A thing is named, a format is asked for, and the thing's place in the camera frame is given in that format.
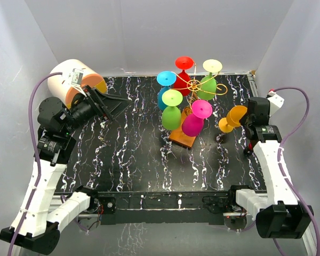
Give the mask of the orange wine glass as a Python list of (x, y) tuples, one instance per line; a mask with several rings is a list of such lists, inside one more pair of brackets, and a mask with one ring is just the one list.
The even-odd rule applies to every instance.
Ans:
[(240, 127), (240, 120), (246, 114), (246, 106), (234, 106), (227, 114), (218, 122), (218, 127), (223, 133), (230, 133), (234, 128)]

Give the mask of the green wine glass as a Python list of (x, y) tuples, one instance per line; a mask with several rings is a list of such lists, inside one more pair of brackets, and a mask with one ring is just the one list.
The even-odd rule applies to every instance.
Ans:
[(209, 74), (202, 78), (199, 85), (200, 90), (197, 91), (197, 96), (202, 100), (209, 101), (215, 97), (217, 82), (214, 75), (222, 70), (222, 63), (215, 59), (208, 59), (203, 62), (203, 68)]
[(162, 113), (162, 125), (167, 130), (175, 130), (181, 125), (181, 111), (178, 105), (182, 100), (183, 96), (178, 90), (170, 89), (163, 93), (162, 101), (167, 107)]

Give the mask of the pink wine glass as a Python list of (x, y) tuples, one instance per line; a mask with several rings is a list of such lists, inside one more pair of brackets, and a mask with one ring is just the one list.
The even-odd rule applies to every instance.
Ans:
[(191, 106), (189, 114), (182, 124), (182, 131), (189, 137), (196, 137), (201, 132), (205, 119), (212, 115), (212, 106), (206, 100), (196, 100)]

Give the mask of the blue wine glass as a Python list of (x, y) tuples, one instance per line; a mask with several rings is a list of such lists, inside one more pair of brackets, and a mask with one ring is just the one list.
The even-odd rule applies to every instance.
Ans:
[(163, 102), (162, 95), (164, 94), (164, 92), (171, 89), (171, 86), (176, 81), (176, 75), (175, 73), (166, 70), (160, 72), (157, 75), (156, 80), (158, 84), (162, 87), (157, 96), (157, 104), (160, 110), (164, 110), (167, 107), (167, 105)]

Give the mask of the red wine glass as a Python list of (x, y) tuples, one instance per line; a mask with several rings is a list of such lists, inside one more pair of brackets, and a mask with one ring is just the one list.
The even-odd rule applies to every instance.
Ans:
[(190, 81), (190, 76), (186, 73), (186, 70), (193, 67), (194, 61), (191, 57), (182, 56), (176, 59), (175, 65), (181, 72), (177, 74), (173, 88), (178, 89), (182, 96), (186, 97), (190, 93), (190, 90), (187, 89), (189, 87), (187, 82)]

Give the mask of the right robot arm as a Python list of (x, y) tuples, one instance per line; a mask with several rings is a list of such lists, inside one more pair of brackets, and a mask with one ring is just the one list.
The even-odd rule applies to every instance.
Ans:
[(227, 121), (239, 124), (250, 141), (246, 154), (254, 153), (258, 159), (265, 180), (267, 197), (260, 197), (245, 185), (232, 185), (227, 198), (228, 207), (235, 212), (242, 208), (255, 218), (258, 234), (262, 238), (300, 239), (308, 228), (313, 209), (304, 207), (287, 182), (278, 127), (269, 124), (273, 113), (284, 103), (283, 98), (251, 97), (247, 106), (236, 106), (227, 115)]

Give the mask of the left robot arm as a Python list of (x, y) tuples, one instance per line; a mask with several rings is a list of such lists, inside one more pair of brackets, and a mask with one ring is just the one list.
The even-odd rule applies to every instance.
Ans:
[(67, 108), (57, 97), (39, 105), (38, 135), (32, 135), (35, 151), (33, 172), (22, 206), (12, 224), (1, 230), (0, 240), (49, 255), (57, 246), (61, 232), (77, 216), (99, 208), (98, 191), (80, 186), (57, 209), (50, 211), (60, 176), (67, 168), (76, 140), (71, 134), (93, 117), (113, 121), (130, 105), (131, 100), (105, 94), (88, 85)]

